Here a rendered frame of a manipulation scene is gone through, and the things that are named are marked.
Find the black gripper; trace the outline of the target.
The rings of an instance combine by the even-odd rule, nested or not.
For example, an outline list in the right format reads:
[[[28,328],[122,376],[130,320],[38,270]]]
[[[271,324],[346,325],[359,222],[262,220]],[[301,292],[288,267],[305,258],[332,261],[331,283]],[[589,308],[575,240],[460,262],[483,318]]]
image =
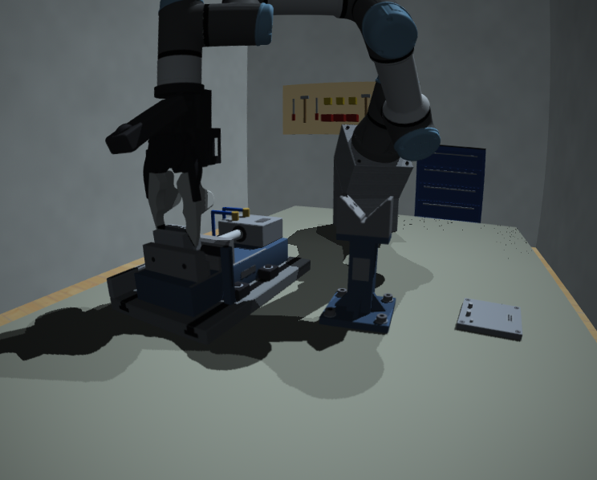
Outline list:
[[[212,128],[212,90],[206,90],[201,83],[154,87],[155,98],[177,96],[184,96],[189,110],[148,140],[144,187],[156,229],[165,230],[164,214],[182,198],[185,232],[192,244],[198,246],[201,215],[214,203],[212,192],[201,185],[202,167],[221,163],[221,129]],[[215,138],[218,156],[215,156]],[[173,172],[168,171],[171,168]],[[177,188],[173,173],[182,173]]]

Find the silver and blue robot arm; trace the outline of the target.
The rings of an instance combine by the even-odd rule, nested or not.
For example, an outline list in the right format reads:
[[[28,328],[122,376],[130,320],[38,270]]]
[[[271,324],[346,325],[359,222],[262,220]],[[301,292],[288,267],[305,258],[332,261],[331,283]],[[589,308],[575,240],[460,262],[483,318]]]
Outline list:
[[[160,0],[157,86],[201,83],[202,47],[270,44],[273,12],[334,15],[360,29],[378,76],[367,115],[351,138],[359,154],[391,163],[400,157],[423,160],[437,151],[441,138],[413,56],[417,28],[396,0]],[[184,96],[161,100],[105,142],[111,154],[134,152],[188,110]]]

